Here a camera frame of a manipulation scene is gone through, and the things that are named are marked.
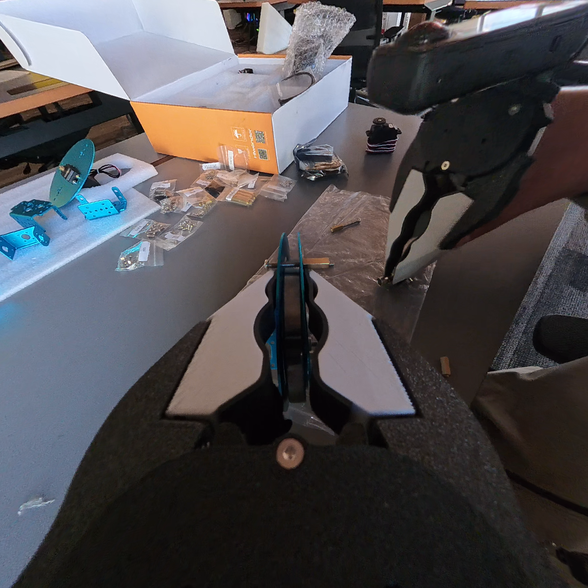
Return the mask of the pile of small parts bags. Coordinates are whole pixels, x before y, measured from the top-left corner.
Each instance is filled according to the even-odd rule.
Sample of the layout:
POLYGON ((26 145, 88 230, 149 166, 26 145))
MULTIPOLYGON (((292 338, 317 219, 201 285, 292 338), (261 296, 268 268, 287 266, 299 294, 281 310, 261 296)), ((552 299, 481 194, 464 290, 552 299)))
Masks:
POLYGON ((160 213, 179 217, 167 221, 147 217, 123 232, 134 243, 120 253, 115 270, 123 273, 162 265, 164 253, 194 236, 219 203, 250 208, 259 197, 283 202, 295 185, 296 180, 287 176, 254 172, 244 152, 223 145, 217 161, 202 164, 189 187, 177 189, 175 179, 152 183, 149 198, 160 213))

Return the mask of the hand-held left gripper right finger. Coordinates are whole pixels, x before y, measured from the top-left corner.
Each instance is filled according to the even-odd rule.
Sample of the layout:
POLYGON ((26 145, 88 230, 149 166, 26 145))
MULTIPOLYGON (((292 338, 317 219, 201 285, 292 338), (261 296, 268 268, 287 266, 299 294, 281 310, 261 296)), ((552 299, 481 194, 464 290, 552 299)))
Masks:
POLYGON ((348 424, 368 428, 378 419, 407 419, 417 408, 374 317, 317 272, 307 276, 311 352, 309 401, 340 435, 348 424))

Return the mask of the blue perforated bracket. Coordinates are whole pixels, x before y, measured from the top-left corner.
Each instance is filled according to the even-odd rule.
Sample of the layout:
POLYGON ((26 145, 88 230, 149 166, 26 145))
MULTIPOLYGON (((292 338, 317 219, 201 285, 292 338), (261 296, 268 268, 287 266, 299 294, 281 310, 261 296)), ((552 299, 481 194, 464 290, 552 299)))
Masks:
POLYGON ((118 187, 112 187, 112 192, 115 196, 114 201, 105 198, 95 202, 88 202, 81 194, 77 195, 78 210, 86 220, 110 217, 124 212, 128 206, 128 201, 118 187))

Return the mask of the blue angled bracket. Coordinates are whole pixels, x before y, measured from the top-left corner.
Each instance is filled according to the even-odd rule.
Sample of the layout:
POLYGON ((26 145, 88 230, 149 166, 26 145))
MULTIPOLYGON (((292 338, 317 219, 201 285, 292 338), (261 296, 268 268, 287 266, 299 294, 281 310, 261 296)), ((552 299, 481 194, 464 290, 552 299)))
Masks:
POLYGON ((38 199, 19 202, 11 209, 9 215, 22 228, 27 229, 39 226, 35 217, 41 217, 51 210, 55 211, 61 218, 63 218, 63 220, 67 220, 65 214, 63 214, 58 207, 49 201, 41 201, 38 199))

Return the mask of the teal round turntable base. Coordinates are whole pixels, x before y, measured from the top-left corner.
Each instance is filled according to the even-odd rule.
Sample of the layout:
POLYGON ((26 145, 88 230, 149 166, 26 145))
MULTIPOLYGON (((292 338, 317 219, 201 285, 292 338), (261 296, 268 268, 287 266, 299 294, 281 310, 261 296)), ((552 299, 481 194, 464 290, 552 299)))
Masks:
POLYGON ((266 340, 270 369, 284 408, 309 399, 318 380, 318 348, 328 333, 326 318, 316 298, 318 285, 311 278, 312 263, 303 256, 300 235, 293 249, 287 234, 281 235, 277 259, 268 262, 272 274, 266 292, 273 331, 266 340))

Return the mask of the person's right hand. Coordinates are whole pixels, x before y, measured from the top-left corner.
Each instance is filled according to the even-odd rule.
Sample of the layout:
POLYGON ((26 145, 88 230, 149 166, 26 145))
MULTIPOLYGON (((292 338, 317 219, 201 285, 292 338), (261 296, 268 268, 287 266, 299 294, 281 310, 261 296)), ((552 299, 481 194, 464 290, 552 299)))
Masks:
POLYGON ((587 207, 587 86, 565 86, 553 103, 554 119, 534 153, 518 193, 498 217, 477 228, 460 247, 509 221, 561 199, 587 207))

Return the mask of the person's beige jacket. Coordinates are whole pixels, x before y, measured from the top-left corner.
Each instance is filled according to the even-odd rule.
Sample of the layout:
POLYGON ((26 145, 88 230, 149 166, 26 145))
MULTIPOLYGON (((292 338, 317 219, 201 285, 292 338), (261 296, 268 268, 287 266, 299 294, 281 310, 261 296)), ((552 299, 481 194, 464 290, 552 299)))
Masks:
POLYGON ((527 528, 571 587, 587 587, 587 358, 489 372, 471 404, 527 528))

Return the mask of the bubble wrap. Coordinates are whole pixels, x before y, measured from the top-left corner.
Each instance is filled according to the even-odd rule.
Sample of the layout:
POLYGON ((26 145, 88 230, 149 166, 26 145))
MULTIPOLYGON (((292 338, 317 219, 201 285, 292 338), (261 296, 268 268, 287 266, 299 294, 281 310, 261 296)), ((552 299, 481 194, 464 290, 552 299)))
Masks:
POLYGON ((300 4, 286 50, 283 76, 304 72, 320 79, 328 58, 355 22, 351 12, 338 6, 318 1, 300 4))

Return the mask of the wooden table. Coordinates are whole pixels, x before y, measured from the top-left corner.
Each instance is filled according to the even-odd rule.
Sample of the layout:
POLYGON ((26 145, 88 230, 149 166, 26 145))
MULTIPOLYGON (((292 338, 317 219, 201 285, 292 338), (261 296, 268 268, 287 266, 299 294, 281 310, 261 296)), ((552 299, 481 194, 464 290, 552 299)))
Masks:
POLYGON ((143 131, 130 102, 23 69, 1 71, 1 158, 68 149, 101 123, 125 116, 143 131))

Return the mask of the orange cardboard box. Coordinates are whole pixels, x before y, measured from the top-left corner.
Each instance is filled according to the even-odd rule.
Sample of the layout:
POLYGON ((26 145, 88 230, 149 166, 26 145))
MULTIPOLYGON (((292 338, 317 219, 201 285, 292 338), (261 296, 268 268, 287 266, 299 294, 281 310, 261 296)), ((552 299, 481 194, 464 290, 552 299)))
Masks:
POLYGON ((1 1, 1 40, 26 70, 128 100, 153 148, 180 158, 226 145, 283 172, 348 107, 349 56, 287 80, 281 105, 284 58, 236 55, 216 1, 1 1))

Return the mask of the black servo motor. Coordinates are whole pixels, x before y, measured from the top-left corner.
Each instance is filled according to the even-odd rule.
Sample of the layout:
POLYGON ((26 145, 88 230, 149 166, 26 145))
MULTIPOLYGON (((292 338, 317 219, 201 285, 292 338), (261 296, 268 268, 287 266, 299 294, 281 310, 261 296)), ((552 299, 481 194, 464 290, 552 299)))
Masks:
POLYGON ((398 143, 401 130, 385 118, 373 119, 371 127, 366 131, 366 153, 393 153, 398 143))

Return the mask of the small clear plastic bag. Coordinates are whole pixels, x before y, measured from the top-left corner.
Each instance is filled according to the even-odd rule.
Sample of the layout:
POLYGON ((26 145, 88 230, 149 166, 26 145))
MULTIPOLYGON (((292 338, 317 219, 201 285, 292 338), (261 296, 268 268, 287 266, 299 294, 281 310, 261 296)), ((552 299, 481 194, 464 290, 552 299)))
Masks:
POLYGON ((53 498, 47 498, 44 496, 33 497, 33 498, 25 501, 23 504, 21 504, 19 506, 18 511, 17 511, 17 515, 22 516, 25 511, 39 509, 41 507, 52 504, 54 502, 55 502, 55 499, 53 499, 53 498))

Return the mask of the blue U bracket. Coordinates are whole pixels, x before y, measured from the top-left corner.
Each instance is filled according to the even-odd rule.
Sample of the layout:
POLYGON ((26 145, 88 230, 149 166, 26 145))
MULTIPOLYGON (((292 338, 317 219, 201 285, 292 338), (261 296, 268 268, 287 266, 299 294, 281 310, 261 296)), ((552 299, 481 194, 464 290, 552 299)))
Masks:
POLYGON ((1 235, 1 253, 12 260, 19 249, 49 243, 50 237, 43 227, 30 226, 1 235))

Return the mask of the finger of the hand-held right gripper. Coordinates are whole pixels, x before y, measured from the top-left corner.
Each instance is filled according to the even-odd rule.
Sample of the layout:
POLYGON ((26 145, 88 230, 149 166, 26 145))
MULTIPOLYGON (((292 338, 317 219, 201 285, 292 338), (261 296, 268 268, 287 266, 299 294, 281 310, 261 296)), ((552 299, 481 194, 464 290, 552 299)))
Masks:
POLYGON ((423 210, 423 174, 408 172, 399 194, 391 201, 385 249, 385 278, 408 278, 432 260, 431 211, 423 210))
POLYGON ((473 203, 473 199, 462 193, 440 198, 430 213, 426 229, 411 244, 408 255, 398 264, 394 274, 416 275, 435 262, 440 254, 440 243, 473 203))

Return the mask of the white computer case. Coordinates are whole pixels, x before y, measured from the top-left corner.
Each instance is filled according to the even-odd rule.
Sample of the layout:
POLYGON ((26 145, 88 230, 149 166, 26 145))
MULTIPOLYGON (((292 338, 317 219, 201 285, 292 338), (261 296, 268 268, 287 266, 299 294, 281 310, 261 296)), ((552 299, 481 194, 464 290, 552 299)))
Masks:
POLYGON ((274 55, 284 52, 289 44, 292 26, 273 5, 261 5, 256 52, 274 55))

